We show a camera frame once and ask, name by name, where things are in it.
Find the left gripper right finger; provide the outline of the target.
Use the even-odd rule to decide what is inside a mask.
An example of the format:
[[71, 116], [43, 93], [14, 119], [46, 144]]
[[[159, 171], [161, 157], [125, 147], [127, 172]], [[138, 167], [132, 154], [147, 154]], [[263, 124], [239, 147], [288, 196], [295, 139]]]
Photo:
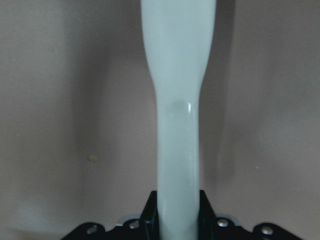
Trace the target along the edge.
[[204, 190], [199, 191], [198, 239], [215, 240], [216, 214]]

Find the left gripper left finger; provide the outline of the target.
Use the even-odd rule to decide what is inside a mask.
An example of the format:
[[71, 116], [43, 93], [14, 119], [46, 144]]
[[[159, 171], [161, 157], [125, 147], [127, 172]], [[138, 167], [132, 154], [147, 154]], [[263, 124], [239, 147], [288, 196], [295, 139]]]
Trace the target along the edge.
[[161, 239], [157, 206], [157, 191], [153, 190], [146, 201], [139, 219], [142, 240]]

